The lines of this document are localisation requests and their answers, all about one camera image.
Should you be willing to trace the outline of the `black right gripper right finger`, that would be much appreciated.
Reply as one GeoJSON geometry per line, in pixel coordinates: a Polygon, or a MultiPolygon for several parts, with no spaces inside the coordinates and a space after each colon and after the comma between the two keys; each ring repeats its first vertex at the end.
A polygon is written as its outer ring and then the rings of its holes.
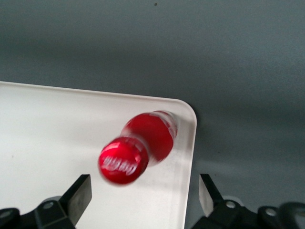
{"type": "Polygon", "coordinates": [[[262,206],[256,212],[236,197],[220,194],[208,174],[199,175],[199,200],[204,216],[200,229],[276,229],[277,208],[262,206]]]}

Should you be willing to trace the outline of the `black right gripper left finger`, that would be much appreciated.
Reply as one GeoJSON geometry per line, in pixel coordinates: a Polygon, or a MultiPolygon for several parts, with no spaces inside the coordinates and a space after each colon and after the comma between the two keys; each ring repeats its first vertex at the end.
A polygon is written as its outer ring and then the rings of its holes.
{"type": "Polygon", "coordinates": [[[42,201],[21,215],[17,208],[0,210],[2,229],[74,229],[92,199],[89,174],[79,178],[62,195],[42,201]]]}

